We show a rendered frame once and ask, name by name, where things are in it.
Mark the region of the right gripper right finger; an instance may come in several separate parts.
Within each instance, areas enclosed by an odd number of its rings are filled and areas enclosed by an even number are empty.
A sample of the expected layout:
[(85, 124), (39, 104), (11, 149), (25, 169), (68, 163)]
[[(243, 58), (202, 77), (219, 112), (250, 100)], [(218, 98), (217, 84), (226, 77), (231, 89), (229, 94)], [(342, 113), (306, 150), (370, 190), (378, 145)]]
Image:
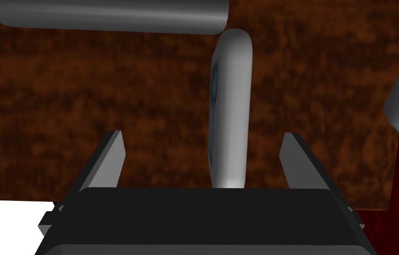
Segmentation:
[(330, 189), (315, 158), (298, 133), (284, 134), (279, 159), (290, 189)]

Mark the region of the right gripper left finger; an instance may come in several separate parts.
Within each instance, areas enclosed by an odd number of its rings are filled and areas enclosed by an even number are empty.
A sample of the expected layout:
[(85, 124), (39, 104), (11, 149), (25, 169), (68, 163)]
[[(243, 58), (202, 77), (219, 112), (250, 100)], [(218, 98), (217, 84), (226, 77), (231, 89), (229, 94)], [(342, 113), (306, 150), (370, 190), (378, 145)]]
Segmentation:
[(117, 187), (125, 156), (121, 131), (108, 131), (81, 171), (79, 190)]

